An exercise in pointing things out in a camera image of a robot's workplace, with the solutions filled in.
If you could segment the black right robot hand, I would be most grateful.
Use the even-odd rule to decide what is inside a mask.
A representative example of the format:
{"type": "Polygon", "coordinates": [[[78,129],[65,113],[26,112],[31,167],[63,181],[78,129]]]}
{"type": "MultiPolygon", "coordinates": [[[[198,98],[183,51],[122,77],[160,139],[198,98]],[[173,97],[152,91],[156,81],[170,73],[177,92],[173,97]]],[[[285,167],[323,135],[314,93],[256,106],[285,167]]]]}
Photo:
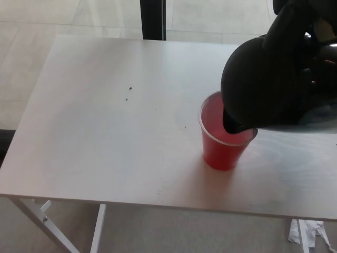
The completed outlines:
{"type": "Polygon", "coordinates": [[[276,19],[262,49],[273,58],[336,64],[336,1],[273,1],[276,19]]]}

